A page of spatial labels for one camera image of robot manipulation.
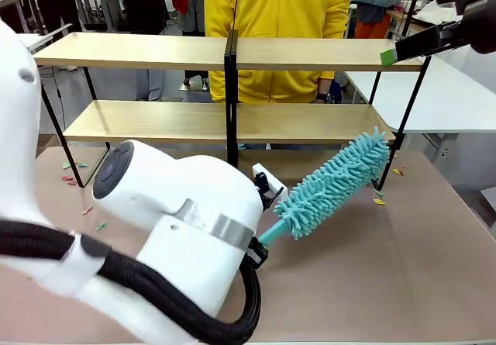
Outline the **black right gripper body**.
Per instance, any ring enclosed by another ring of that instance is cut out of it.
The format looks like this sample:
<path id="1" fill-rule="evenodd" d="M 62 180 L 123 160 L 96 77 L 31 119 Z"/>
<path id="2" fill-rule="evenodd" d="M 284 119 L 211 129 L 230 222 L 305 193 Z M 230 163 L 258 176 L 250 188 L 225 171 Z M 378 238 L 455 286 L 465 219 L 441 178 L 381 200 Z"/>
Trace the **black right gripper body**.
<path id="1" fill-rule="evenodd" d="M 495 0 L 454 0 L 464 39 L 480 54 L 495 52 Z"/>

